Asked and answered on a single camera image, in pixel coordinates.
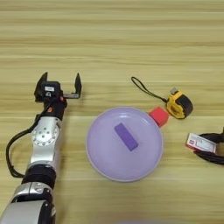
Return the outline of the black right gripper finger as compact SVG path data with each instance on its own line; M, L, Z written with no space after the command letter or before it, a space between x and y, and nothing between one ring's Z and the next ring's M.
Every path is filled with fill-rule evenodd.
M200 136L217 144L224 143L224 134L205 133L201 134Z
M199 151L199 150L195 151L195 154L198 157L206 160L207 162L214 163L217 165L224 165L224 157L221 157L209 152L205 152L205 151Z

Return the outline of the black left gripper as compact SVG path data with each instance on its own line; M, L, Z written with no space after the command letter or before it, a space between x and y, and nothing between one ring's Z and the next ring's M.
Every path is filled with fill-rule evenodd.
M56 118L62 119L64 115L64 111L67 107L67 99L78 99L81 97L82 85L81 85L80 74L77 73L75 78L75 83L74 83L75 93L61 94L58 98L46 97L42 99L41 85L44 81L47 81L47 75L48 75L48 72L45 72L42 74L42 76L38 80L38 83L34 91L35 100L44 103L44 109L39 114L39 116L40 117L50 116L50 117L56 117Z

